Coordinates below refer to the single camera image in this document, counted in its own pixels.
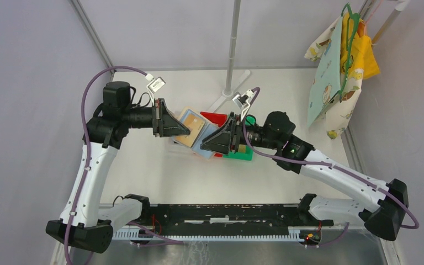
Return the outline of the beige card holder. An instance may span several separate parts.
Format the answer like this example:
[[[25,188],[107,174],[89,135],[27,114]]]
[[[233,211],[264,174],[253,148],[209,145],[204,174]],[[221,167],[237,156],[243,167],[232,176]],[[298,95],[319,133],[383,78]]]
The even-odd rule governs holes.
[[[202,150],[200,146],[202,141],[219,127],[190,107],[185,107],[177,118],[190,130],[190,133],[189,135],[173,137],[173,142],[190,149],[195,155],[201,156],[206,160],[211,159],[215,153]]]

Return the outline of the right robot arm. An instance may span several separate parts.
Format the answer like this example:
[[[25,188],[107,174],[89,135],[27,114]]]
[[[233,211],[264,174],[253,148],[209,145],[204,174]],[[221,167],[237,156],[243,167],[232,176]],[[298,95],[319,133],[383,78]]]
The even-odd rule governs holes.
[[[329,199],[306,194],[298,205],[297,219],[303,225],[316,220],[360,223],[373,235],[395,241],[409,211],[407,185],[399,180],[375,179],[344,166],[293,134],[295,124],[285,112],[267,115],[262,126],[246,124],[231,113],[226,123],[200,142],[200,148],[222,155],[246,145],[254,153],[271,158],[277,166],[318,180],[348,196]]]

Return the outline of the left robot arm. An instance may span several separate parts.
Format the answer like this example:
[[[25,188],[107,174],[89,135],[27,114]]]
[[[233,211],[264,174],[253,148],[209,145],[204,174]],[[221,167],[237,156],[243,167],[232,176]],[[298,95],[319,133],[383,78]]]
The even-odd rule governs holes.
[[[46,233],[60,243],[103,253],[119,229],[131,221],[145,225],[151,219],[148,197],[128,194],[121,203],[99,206],[110,167],[130,129],[152,129],[158,137],[189,135],[190,130],[167,109],[159,98],[150,107],[135,107],[127,82],[109,82],[103,101],[88,122],[83,137],[83,155],[75,185],[57,220],[50,220]]]

